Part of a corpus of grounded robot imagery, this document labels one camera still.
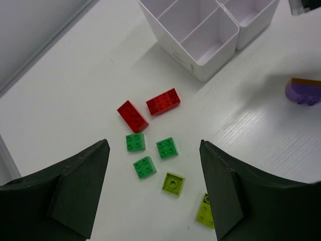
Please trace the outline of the yellow-green lego brick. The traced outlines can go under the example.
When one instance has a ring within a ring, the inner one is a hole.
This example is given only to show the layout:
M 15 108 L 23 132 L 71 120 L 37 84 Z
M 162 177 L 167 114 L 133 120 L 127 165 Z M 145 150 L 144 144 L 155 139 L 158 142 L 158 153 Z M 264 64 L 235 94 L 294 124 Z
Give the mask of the yellow-green lego brick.
M 185 177 L 179 176 L 171 172 L 167 172 L 162 186 L 162 190 L 179 197 L 182 192 L 184 183 Z

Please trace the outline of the small green lego brick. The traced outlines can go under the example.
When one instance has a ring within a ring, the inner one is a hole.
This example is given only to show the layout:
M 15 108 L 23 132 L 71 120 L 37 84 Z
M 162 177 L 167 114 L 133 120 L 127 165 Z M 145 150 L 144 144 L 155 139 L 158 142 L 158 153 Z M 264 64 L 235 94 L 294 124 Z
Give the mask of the small green lego brick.
M 143 133 L 135 133 L 126 136 L 126 147 L 128 152 L 143 151 L 146 149 Z

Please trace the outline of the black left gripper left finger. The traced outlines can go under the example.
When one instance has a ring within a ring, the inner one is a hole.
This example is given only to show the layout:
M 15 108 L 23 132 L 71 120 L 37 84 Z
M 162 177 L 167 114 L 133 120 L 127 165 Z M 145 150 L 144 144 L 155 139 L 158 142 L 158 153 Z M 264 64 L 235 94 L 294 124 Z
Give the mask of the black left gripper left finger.
M 89 240 L 110 146 L 80 153 L 1 186 L 1 240 Z

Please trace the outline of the red arch lego brick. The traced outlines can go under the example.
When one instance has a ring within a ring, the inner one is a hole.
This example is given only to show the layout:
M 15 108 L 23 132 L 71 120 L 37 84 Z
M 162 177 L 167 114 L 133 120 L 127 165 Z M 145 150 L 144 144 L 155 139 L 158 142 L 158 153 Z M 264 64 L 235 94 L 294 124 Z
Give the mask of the red arch lego brick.
M 181 103 L 181 100 L 174 88 L 148 100 L 146 105 L 152 116 L 163 114 Z

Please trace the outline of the green and yellow lego stack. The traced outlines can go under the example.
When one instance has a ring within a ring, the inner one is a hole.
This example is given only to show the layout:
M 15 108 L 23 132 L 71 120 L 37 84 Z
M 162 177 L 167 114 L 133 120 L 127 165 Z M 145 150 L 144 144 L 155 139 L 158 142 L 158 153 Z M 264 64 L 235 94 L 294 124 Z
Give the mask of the green and yellow lego stack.
M 210 206 L 210 200 L 207 193 L 204 194 L 202 203 L 196 216 L 196 221 L 211 229 L 215 228 Z

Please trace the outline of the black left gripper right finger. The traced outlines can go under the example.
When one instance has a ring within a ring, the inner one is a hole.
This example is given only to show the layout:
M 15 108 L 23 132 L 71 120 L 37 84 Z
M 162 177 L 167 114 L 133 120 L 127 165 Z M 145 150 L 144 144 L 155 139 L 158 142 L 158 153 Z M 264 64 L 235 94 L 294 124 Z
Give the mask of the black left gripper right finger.
M 201 141 L 217 240 L 320 240 L 320 183 L 255 168 Z

